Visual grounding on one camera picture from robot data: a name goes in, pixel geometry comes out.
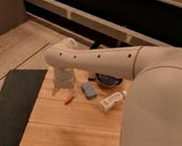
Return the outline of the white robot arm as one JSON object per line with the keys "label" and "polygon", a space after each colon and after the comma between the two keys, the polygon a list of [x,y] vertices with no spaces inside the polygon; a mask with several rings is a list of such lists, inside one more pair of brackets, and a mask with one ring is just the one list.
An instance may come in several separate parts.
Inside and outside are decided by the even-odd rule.
{"label": "white robot arm", "polygon": [[48,48],[57,88],[69,88],[74,70],[128,78],[120,146],[182,146],[182,48],[134,46],[79,50],[66,38]]}

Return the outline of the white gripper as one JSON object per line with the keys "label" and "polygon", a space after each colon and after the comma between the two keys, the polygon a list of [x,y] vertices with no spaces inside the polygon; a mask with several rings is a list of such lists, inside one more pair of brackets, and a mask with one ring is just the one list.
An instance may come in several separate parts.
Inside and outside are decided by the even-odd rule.
{"label": "white gripper", "polygon": [[68,68],[55,68],[53,78],[53,95],[61,89],[71,90],[75,86],[75,74],[74,69]]}

